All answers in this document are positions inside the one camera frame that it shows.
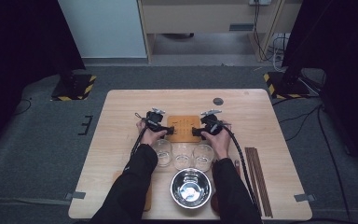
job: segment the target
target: gray floor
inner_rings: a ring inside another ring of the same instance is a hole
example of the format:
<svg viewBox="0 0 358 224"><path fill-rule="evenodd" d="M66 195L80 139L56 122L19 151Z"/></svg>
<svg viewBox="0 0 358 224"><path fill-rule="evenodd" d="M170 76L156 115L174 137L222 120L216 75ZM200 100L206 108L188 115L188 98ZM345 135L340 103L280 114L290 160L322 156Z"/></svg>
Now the gray floor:
<svg viewBox="0 0 358 224"><path fill-rule="evenodd" d="M0 136L0 223L73 223L69 205L35 205L14 199L47 199L69 203L87 156L103 100L112 89L267 89L263 74L273 71L272 62L258 63L246 34L203 35L181 38L159 35L151 63L87 64L86 72L97 76L85 101L51 102L50 95L59 77L52 76L28 86L24 101ZM316 80L323 73L306 69ZM274 106L278 120L309 113L322 102L318 98L291 100ZM348 220L337 174L321 134L317 111L304 125L300 119L281 124L298 176L308 194L316 197L310 206L313 218ZM81 124L93 116L87 135ZM358 158L348 156L326 113L320 118L337 162L351 219L358 223ZM266 223L290 223L266 221ZM312 221L310 223L333 223Z"/></svg>

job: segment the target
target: glass cup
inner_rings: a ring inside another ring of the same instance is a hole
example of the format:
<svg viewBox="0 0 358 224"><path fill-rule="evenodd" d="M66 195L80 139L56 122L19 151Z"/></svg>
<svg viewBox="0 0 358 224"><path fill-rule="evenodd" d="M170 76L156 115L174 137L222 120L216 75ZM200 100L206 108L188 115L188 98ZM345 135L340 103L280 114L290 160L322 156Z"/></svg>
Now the glass cup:
<svg viewBox="0 0 358 224"><path fill-rule="evenodd" d="M207 172L211 168L211 163L214 158L214 151L208 145L197 145L193 151L194 167Z"/></svg>
<svg viewBox="0 0 358 224"><path fill-rule="evenodd" d="M178 170L183 170L191 166L193 158L193 147L187 144L177 144L172 148L173 166Z"/></svg>
<svg viewBox="0 0 358 224"><path fill-rule="evenodd" d="M172 160L172 145L170 141L159 139L153 145L158 156L158 166L168 166Z"/></svg>

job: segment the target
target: person's hand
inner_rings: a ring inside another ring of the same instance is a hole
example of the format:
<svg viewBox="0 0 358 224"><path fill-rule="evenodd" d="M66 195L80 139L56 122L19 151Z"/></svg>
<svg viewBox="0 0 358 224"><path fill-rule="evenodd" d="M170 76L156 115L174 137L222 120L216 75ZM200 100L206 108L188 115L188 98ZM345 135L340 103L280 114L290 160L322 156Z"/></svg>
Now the person's hand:
<svg viewBox="0 0 358 224"><path fill-rule="evenodd" d="M227 124L226 127L231 130L231 125ZM229 136L228 131L223 129L217 135L211 135L207 132L201 132L201 134L211 142L211 147L214 149L218 160L228 157L228 147L231 142L231 137Z"/></svg>
<svg viewBox="0 0 358 224"><path fill-rule="evenodd" d="M139 122L136 123L136 127L138 128L139 133L145 126L146 126L146 124L143 120L140 120ZM158 133L154 133L150 129L146 129L144 136L142 137L142 139L140 141L140 144L148 144L149 146L152 146L153 144L155 144L157 142L157 140L159 140L159 138L161 136L164 136L164 134L166 134L166 133L167 133L166 130L163 130Z"/></svg>

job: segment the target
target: power outlet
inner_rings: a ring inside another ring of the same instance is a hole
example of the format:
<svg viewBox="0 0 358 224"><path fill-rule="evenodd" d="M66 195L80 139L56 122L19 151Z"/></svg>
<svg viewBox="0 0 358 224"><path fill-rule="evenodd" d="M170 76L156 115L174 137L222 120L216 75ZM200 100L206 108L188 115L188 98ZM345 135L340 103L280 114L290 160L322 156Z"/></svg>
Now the power outlet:
<svg viewBox="0 0 358 224"><path fill-rule="evenodd" d="M255 6L258 2L260 6L268 6L271 5L271 0L249 0L249 5Z"/></svg>

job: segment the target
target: small wooden block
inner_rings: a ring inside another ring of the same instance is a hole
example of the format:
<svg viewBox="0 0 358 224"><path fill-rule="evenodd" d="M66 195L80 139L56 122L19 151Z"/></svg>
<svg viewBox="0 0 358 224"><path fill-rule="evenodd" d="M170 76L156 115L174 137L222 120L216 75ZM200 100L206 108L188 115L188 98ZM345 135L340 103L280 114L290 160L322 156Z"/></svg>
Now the small wooden block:
<svg viewBox="0 0 358 224"><path fill-rule="evenodd" d="M122 174L121 171L116 171L113 174L113 183L115 183L116 179ZM152 208L152 182L150 182L149 189L146 193L146 202L144 207L144 212L149 211Z"/></svg>
<svg viewBox="0 0 358 224"><path fill-rule="evenodd" d="M175 131L167 135L168 141L172 143L197 143L201 137L193 136L191 129L200 127L199 116L169 116L167 119L168 127L174 127Z"/></svg>

